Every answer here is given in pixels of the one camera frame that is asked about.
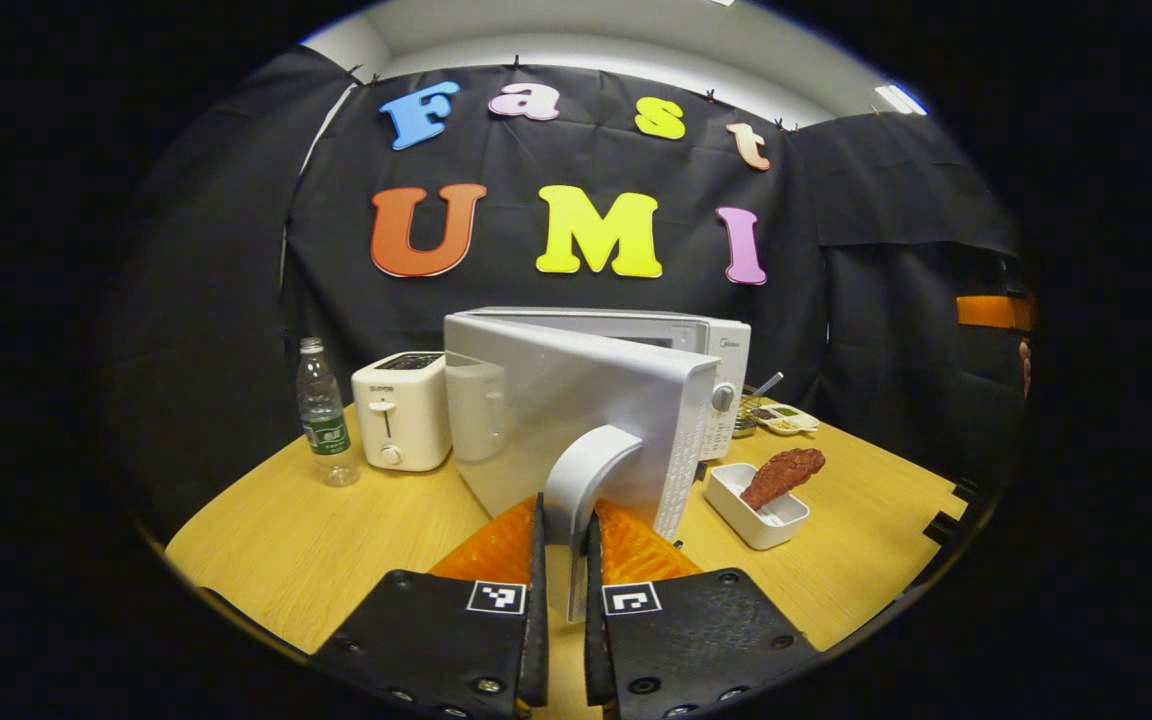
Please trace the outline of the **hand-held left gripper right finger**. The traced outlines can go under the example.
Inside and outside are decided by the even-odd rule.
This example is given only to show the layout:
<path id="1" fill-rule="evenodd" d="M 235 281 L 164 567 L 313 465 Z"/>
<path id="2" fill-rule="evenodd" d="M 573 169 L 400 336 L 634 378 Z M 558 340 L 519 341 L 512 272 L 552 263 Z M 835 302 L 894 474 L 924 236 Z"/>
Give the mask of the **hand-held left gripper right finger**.
<path id="1" fill-rule="evenodd" d="M 604 719 L 714 714 L 819 659 L 806 632 L 737 568 L 605 582 L 611 520 L 596 510 L 586 535 L 585 696 Z"/>

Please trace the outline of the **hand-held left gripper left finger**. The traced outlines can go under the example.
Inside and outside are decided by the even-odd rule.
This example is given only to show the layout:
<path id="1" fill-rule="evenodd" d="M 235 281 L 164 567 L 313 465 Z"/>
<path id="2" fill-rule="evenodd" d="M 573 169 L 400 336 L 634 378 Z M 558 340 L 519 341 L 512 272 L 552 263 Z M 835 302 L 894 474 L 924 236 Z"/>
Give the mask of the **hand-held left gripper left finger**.
<path id="1" fill-rule="evenodd" d="M 392 570 L 311 655 L 316 670 L 439 719 L 548 705 L 543 495 L 524 503 L 524 582 Z"/>

